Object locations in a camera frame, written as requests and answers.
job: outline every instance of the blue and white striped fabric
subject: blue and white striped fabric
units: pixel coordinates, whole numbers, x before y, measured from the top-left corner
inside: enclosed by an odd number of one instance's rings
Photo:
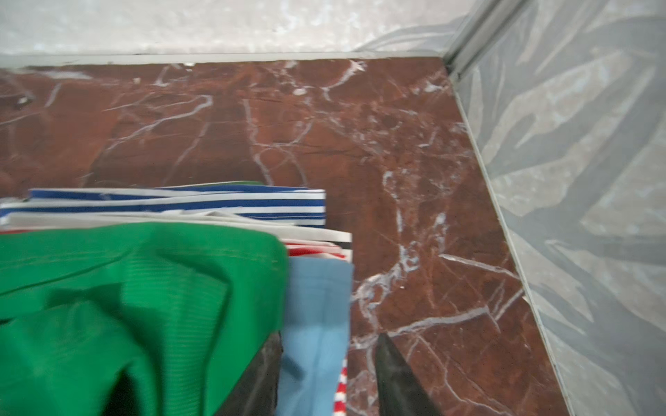
[[[323,227],[326,193],[319,189],[260,185],[206,186],[187,189],[56,188],[33,189],[23,202],[0,204],[0,217],[11,212],[164,212],[217,211],[256,220]]]
[[[265,185],[214,185],[179,186],[178,188],[34,188],[30,189],[30,200],[66,199],[88,201],[113,201],[165,198],[169,196],[196,196],[225,192],[246,192],[251,194],[293,193],[323,194],[321,189],[291,188],[287,186]]]

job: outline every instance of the folded clothing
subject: folded clothing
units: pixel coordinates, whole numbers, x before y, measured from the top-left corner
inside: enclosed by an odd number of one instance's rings
[[[349,346],[354,267],[291,257],[276,416],[330,416]]]
[[[322,252],[341,254],[343,260],[352,261],[352,235],[348,232],[323,228],[299,227],[289,224],[253,220],[219,211],[192,214],[187,211],[170,212],[113,212],[113,213],[51,213],[11,212],[0,218],[2,230],[48,230],[53,228],[94,228],[137,222],[187,222],[232,226],[247,230],[267,232],[283,241],[288,248],[317,247]]]
[[[183,222],[190,222],[196,220],[207,219],[210,220],[207,224],[216,224],[223,225],[229,224],[232,226],[243,227],[247,224],[252,224],[253,226],[257,225],[259,221],[249,220],[247,218],[238,217],[236,218],[233,215],[214,215],[214,216],[203,216],[202,214],[187,214],[183,212],[173,212],[169,214],[157,214],[157,213],[136,213],[136,216],[131,213],[126,213],[123,215],[113,215],[113,214],[42,214],[42,213],[24,213],[16,212],[6,216],[4,221],[4,227],[28,227],[29,229],[39,229],[47,226],[50,227],[95,227],[109,224],[122,224],[126,221],[150,221],[151,219],[164,219],[169,218],[170,220],[175,220],[177,218],[182,218]],[[345,232],[337,232],[333,230],[317,230],[317,229],[303,229],[300,227],[294,226],[277,226],[270,225],[265,226],[262,229],[268,230],[269,232],[289,236],[291,235],[299,236],[300,233],[307,232],[310,237],[319,237],[323,241],[313,241],[313,240],[299,240],[294,238],[281,238],[280,241],[285,244],[288,249],[288,254],[290,257],[319,257],[319,258],[333,258],[337,260],[345,260],[351,262],[352,251],[351,251],[351,235]],[[327,239],[337,240],[336,243],[328,242]],[[339,278],[339,283],[342,285],[350,285],[348,279],[351,277],[348,274],[342,274]],[[303,279],[294,278],[289,281],[289,285],[300,285],[302,284]],[[340,298],[339,302],[342,305],[347,305],[348,308],[348,297]],[[341,415],[345,411],[345,402],[346,402],[346,364],[342,364],[342,373],[338,373],[338,390],[334,392],[335,403],[333,404],[334,414]]]
[[[171,189],[32,189],[28,201],[0,204],[10,212],[163,212],[218,210],[257,220],[322,227],[326,193],[321,189],[259,185],[208,185]]]
[[[0,249],[0,320],[94,302],[145,350],[163,415],[212,415],[282,327],[288,258],[262,232],[123,224],[4,235]]]

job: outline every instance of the black object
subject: black object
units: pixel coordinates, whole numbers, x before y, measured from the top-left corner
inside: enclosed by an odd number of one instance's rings
[[[385,333],[377,340],[375,370],[380,416],[442,416]]]
[[[272,416],[278,396],[282,342],[274,332],[240,376],[215,416]]]

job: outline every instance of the red marble floor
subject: red marble floor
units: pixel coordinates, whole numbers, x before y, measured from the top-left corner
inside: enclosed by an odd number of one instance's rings
[[[387,331],[446,415],[566,415],[438,59],[2,73],[0,196],[221,180],[326,189],[354,233],[350,415]]]

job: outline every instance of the red and white striped fabric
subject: red and white striped fabric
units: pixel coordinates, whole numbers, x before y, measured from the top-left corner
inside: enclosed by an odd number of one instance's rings
[[[338,391],[335,393],[333,416],[346,416],[347,414],[347,357],[342,362],[342,373],[338,382]]]
[[[340,253],[330,253],[324,250],[321,250],[315,246],[290,246],[287,245],[287,250],[289,251],[289,257],[319,257],[319,258],[335,258],[339,260],[346,260],[346,256]]]

